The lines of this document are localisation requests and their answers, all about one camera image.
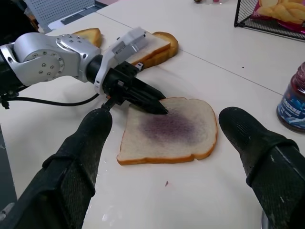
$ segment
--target white table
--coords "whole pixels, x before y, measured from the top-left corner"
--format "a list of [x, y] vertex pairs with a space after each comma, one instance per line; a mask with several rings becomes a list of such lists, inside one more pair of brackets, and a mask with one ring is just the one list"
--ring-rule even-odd
[[[50, 33], [72, 33], [98, 27], [102, 49], [130, 28], [97, 13]], [[228, 106], [250, 112], [267, 128], [294, 139], [305, 153], [304, 136], [283, 127], [275, 108], [281, 96], [236, 74], [180, 51], [169, 61], [144, 70], [139, 79], [165, 96], [207, 101], [216, 116]], [[93, 85], [71, 77], [39, 83], [21, 96], [77, 102], [94, 94]], [[83, 117], [104, 98], [68, 108], [11, 102], [0, 110], [17, 195], [20, 196], [42, 162], [55, 153]], [[120, 166], [116, 155], [125, 128], [128, 104], [111, 110], [112, 131], [104, 145], [96, 194], [86, 215], [84, 229], [258, 229], [261, 207], [245, 183], [237, 151], [219, 129], [214, 152], [207, 159], [181, 164]]]
[[128, 0], [97, 12], [129, 27], [169, 32], [182, 50], [283, 94], [305, 61], [305, 44], [234, 28], [236, 4], [237, 0], [222, 5], [196, 4], [193, 0]]

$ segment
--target chip bag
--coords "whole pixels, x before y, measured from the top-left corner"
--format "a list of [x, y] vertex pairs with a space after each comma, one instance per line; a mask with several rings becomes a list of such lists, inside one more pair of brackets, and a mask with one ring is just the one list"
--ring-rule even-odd
[[282, 26], [305, 33], [305, 0], [259, 0], [252, 19], [276, 19]]

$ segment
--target black cable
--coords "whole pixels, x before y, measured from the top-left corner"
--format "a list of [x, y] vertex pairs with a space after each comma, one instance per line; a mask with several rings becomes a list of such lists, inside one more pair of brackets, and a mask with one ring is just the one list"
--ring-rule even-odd
[[53, 101], [48, 101], [48, 100], [42, 100], [42, 99], [34, 99], [34, 98], [28, 98], [28, 97], [16, 97], [16, 98], [7, 98], [6, 101], [28, 101], [28, 102], [34, 102], [34, 103], [40, 103], [40, 104], [48, 104], [48, 105], [54, 105], [54, 106], [80, 106], [87, 104], [97, 98], [99, 94], [95, 94], [93, 97], [90, 99], [87, 99], [82, 102], [78, 103], [59, 103], [59, 102], [53, 102]]

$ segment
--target black wire basket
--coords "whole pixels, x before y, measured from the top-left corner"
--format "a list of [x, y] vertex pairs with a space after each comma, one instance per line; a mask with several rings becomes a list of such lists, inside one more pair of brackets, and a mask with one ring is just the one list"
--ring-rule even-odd
[[288, 30], [278, 24], [276, 20], [252, 19], [251, 15], [257, 2], [258, 0], [238, 0], [236, 16], [234, 20], [235, 27], [245, 27], [248, 29], [262, 31], [269, 34], [305, 42], [305, 34]]

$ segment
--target jar label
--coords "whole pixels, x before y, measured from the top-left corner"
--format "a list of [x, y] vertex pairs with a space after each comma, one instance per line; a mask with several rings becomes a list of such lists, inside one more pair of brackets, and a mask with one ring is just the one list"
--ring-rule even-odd
[[297, 99], [289, 89], [285, 92], [277, 111], [289, 125], [305, 129], [305, 101]]

